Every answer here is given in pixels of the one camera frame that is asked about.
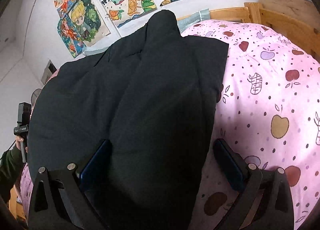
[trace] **black fabric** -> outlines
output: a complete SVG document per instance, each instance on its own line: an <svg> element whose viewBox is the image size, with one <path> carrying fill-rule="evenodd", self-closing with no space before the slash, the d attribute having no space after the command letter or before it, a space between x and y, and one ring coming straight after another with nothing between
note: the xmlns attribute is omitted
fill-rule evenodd
<svg viewBox="0 0 320 230"><path fill-rule="evenodd" d="M30 121L32 180L109 139L108 180L87 196L110 228L187 229L227 53L222 41L181 37L162 10L105 53L65 63Z"/></svg>

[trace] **black camera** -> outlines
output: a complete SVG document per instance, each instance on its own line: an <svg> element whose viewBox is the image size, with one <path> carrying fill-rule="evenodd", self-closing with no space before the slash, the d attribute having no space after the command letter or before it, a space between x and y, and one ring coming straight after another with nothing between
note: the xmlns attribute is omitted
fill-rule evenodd
<svg viewBox="0 0 320 230"><path fill-rule="evenodd" d="M27 136L29 132L30 114L32 105L26 102L19 103L18 107L18 126L13 129L13 134L16 136L21 136L24 141L20 142L22 161L27 162Z"/></svg>

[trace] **hand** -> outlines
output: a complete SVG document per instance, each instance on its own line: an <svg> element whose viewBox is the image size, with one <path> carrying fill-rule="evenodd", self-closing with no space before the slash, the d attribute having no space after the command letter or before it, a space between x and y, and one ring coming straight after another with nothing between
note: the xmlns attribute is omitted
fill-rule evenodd
<svg viewBox="0 0 320 230"><path fill-rule="evenodd" d="M24 139L23 139L22 137L20 137L20 136L16 136L15 140L16 140L16 146L17 146L17 148L18 148L19 150L21 150L20 142L23 142Z"/></svg>

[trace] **person's arm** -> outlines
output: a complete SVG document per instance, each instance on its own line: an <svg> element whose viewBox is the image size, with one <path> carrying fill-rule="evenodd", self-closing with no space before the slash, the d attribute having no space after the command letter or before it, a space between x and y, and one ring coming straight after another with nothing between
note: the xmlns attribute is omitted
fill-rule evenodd
<svg viewBox="0 0 320 230"><path fill-rule="evenodd" d="M5 203L10 200L10 190L23 167L20 141L23 141L23 139L17 136L16 145L12 150L6 151L2 155L0 163L0 195Z"/></svg>

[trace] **silver screw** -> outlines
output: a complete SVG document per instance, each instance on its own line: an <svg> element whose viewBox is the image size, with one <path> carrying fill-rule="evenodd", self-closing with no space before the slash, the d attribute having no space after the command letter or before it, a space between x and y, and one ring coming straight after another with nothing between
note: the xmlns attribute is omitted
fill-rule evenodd
<svg viewBox="0 0 320 230"><path fill-rule="evenodd" d="M283 169L283 168L278 168L278 172L279 172L280 174L284 174L284 169Z"/></svg>
<svg viewBox="0 0 320 230"><path fill-rule="evenodd" d="M38 171L39 171L39 173L45 172L45 167L40 167L40 168L38 169Z"/></svg>
<svg viewBox="0 0 320 230"><path fill-rule="evenodd" d="M70 163L67 168L68 170L73 170L75 167L76 165L74 163Z"/></svg>
<svg viewBox="0 0 320 230"><path fill-rule="evenodd" d="M248 167L251 170L255 170L257 168L257 166L255 164L253 164L253 163L249 163Z"/></svg>

